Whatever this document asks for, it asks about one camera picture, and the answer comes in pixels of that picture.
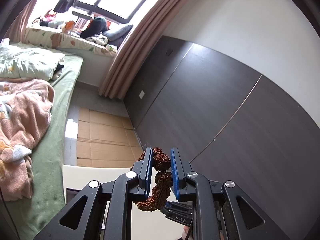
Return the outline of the right hand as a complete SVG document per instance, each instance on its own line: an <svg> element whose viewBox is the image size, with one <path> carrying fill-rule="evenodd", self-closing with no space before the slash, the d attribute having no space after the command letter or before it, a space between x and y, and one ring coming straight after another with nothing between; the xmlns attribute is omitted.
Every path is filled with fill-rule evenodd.
<svg viewBox="0 0 320 240"><path fill-rule="evenodd" d="M192 238L191 228L189 226L184 226L181 240L192 240L192 239L193 238Z"/></svg>

